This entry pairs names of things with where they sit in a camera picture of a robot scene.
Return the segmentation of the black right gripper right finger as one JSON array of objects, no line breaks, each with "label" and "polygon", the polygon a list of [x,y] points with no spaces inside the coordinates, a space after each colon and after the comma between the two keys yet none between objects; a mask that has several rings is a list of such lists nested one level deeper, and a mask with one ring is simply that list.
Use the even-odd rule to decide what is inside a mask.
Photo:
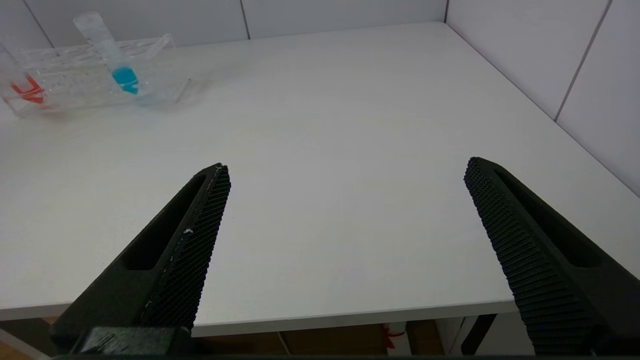
[{"label": "black right gripper right finger", "polygon": [[464,174],[535,353],[639,355],[640,282],[496,162]]}]

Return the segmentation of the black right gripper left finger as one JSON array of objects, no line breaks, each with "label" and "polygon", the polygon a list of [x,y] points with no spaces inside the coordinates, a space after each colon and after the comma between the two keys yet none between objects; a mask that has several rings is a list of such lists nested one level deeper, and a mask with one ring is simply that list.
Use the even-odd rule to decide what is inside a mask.
[{"label": "black right gripper left finger", "polygon": [[70,347],[94,327],[192,330],[231,191],[221,163],[196,173],[50,328]]}]

